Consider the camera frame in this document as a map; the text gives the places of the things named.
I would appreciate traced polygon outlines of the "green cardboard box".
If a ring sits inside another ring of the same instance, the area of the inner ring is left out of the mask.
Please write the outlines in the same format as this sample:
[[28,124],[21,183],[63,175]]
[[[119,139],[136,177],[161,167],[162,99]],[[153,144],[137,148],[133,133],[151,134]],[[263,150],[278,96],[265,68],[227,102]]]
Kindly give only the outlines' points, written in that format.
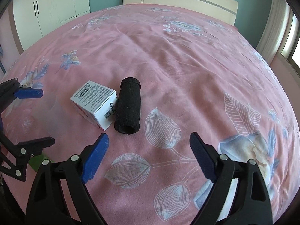
[[42,164],[42,162],[48,159],[51,163],[53,163],[53,160],[51,160],[48,156],[46,156],[45,154],[41,154],[41,155],[37,155],[37,156],[33,156],[29,159],[28,165],[35,171],[38,172],[38,169],[40,167],[40,165]]

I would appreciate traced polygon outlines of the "white medicine box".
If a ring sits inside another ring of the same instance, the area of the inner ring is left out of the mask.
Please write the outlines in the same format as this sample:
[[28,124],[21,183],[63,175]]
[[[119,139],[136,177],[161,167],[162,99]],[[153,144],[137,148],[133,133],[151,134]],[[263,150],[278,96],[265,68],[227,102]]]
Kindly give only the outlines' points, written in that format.
[[117,103],[115,90],[89,80],[70,100],[84,119],[103,131],[113,123]]

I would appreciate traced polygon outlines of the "black sock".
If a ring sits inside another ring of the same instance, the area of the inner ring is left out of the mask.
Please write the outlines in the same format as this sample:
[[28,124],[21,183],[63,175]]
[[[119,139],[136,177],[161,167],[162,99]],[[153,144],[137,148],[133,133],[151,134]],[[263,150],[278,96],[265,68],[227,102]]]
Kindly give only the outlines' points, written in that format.
[[133,77],[124,78],[120,84],[114,128],[121,134],[131,135],[139,131],[140,89],[140,82]]

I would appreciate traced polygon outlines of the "white wardrobe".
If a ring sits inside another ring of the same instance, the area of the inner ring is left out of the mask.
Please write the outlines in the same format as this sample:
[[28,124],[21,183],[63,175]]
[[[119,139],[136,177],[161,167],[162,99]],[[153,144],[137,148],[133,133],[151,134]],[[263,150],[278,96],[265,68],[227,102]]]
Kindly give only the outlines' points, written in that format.
[[65,23],[91,12],[89,0],[13,0],[12,9],[23,50]]

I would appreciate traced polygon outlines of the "pink floral bed sheet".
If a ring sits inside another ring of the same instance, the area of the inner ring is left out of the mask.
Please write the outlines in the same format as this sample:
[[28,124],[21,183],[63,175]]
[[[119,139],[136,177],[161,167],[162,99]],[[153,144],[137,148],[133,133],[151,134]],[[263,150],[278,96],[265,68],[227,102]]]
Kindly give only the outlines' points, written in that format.
[[44,150],[65,161],[102,130],[71,96],[88,81],[119,91],[141,84],[140,129],[110,126],[109,148],[87,189],[108,224],[190,224],[212,187],[189,145],[202,140],[234,161],[254,159],[273,219],[299,189],[299,126],[276,75],[233,26],[193,11],[125,5],[90,13],[40,39],[1,81],[42,88],[3,113],[15,144],[53,137]]

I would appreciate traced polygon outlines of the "cream window curtain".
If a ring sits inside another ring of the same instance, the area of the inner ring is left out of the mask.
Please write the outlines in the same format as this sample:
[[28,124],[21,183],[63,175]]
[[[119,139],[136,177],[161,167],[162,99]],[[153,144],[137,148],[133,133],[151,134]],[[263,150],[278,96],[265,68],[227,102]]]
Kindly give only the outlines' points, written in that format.
[[272,0],[263,34],[256,47],[257,52],[270,65],[284,38],[291,8],[286,0]]

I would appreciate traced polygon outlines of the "window frame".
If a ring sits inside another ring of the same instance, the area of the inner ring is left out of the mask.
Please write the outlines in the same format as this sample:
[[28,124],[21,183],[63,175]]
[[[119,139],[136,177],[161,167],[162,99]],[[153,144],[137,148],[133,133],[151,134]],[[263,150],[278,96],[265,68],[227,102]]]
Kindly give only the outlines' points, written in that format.
[[299,75],[299,21],[293,12],[289,15],[281,54]]

